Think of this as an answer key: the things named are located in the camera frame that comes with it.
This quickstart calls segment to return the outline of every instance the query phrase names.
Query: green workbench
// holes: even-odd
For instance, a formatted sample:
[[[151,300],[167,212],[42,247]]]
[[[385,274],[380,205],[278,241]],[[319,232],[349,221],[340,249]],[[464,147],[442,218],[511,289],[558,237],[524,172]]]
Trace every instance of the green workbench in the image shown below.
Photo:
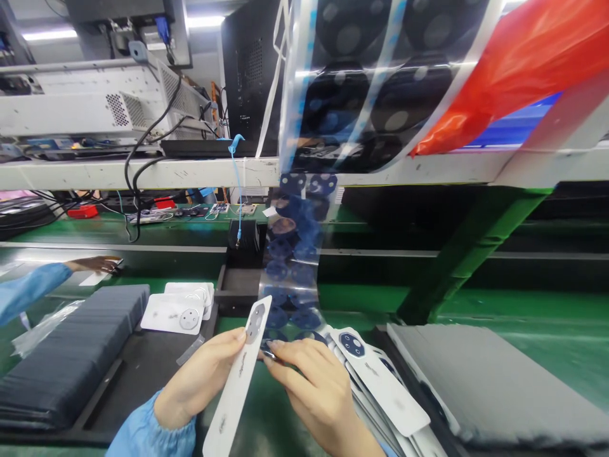
[[[260,208],[254,216],[263,221]],[[226,233],[231,213],[221,215],[213,222],[199,219],[172,220],[142,228],[141,240],[136,246],[186,246],[198,248],[226,246]],[[370,228],[341,208],[331,219],[327,232],[335,236],[329,240],[333,248],[351,236],[368,234]],[[149,284],[152,293],[162,292],[169,281],[215,282],[223,263],[224,254],[216,252],[176,251],[121,251],[126,246],[122,218],[103,215],[94,220],[63,220],[33,230],[11,240],[19,243],[55,244],[54,248],[3,247],[0,264],[15,258],[52,262],[87,255],[105,253],[123,256],[126,260],[124,275],[111,278],[103,285]],[[113,245],[106,251],[63,249],[61,244]],[[0,281],[20,277],[40,265],[25,262],[18,269],[2,276]],[[327,322],[335,328],[351,326],[373,341],[371,330],[392,318],[409,290],[404,286],[387,286],[371,283],[320,282],[320,306]],[[36,303],[28,315],[35,324],[70,300],[86,298],[91,288],[79,288],[68,280],[50,296]],[[557,293],[549,290],[501,290],[485,288],[461,289],[438,316],[444,324],[469,324],[488,327],[550,372],[562,379],[584,397],[609,412],[609,307],[607,295],[597,293]],[[217,332],[242,326],[245,319],[220,317]],[[23,332],[18,321],[0,331],[0,371],[5,373],[15,365],[10,357],[10,341]],[[203,421],[209,424],[213,416],[213,402],[204,412]],[[0,455],[53,455],[96,456],[101,449],[0,446]],[[252,379],[249,395],[237,432],[234,455],[324,455],[312,441],[294,415],[285,392],[270,378],[266,368],[259,364]]]

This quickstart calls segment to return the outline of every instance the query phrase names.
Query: ceiling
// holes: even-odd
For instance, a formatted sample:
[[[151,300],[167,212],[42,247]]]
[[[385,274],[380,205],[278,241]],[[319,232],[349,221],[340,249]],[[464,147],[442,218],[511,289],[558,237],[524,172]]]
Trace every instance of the ceiling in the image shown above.
[[[8,0],[19,26],[24,29],[42,26],[56,27],[68,22],[68,12],[62,0]],[[185,0],[187,15],[227,16],[247,0]]]

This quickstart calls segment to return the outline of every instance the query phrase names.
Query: white shelf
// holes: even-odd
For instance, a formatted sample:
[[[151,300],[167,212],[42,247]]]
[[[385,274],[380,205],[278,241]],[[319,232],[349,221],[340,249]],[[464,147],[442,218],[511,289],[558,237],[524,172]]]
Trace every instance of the white shelf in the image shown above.
[[[513,150],[460,150],[440,156],[407,158],[388,169],[370,174],[339,174],[341,186],[415,185],[450,183],[492,183],[514,156]],[[563,181],[609,180],[609,142],[579,154],[580,159]],[[553,154],[557,161],[564,153]],[[146,160],[133,160],[133,173]],[[241,186],[276,187],[279,183],[277,158],[237,159]],[[528,187],[534,187],[533,181]],[[229,159],[162,161],[144,171],[140,189],[189,189],[194,187],[235,187],[237,177]],[[16,162],[0,165],[0,190],[125,189],[124,161]]]

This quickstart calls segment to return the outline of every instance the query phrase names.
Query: blue sleeve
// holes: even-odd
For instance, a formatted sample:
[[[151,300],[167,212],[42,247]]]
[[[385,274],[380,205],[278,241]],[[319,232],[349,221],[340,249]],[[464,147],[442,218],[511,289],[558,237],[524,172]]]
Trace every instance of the blue sleeve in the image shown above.
[[[195,418],[182,428],[162,428],[154,415],[157,392],[150,400],[133,411],[114,437],[107,457],[190,457],[195,449]]]
[[[379,442],[379,444],[383,448],[383,451],[387,457],[398,457],[397,454],[393,452],[393,449],[387,446],[385,443]]]
[[[64,264],[49,263],[22,278],[0,283],[0,326],[6,325],[36,300],[61,286],[71,275],[72,270]]]

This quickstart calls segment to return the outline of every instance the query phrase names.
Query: red object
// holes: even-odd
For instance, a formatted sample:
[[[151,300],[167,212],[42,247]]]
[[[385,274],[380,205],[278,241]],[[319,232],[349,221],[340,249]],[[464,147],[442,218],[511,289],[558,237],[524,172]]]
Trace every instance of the red object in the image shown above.
[[[78,209],[68,209],[68,217],[74,219],[88,219],[97,216],[98,214],[95,205],[82,205]]]
[[[609,1],[528,0],[504,16],[452,105],[411,152],[465,146],[488,125],[609,68]]]
[[[167,209],[167,208],[175,208],[176,204],[174,203],[173,200],[167,200],[167,199],[154,199],[154,201],[157,204],[157,208],[159,209]]]

